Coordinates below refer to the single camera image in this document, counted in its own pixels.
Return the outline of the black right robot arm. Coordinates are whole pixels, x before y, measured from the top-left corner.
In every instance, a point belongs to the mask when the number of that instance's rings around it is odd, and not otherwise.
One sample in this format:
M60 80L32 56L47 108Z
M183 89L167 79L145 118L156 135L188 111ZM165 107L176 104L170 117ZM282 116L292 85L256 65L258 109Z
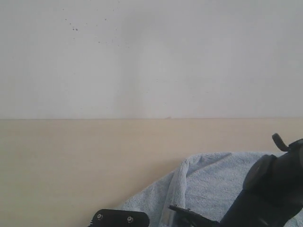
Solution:
M286 145L277 133L272 139L284 154L264 155L250 168L222 227L283 227L302 210L303 141Z

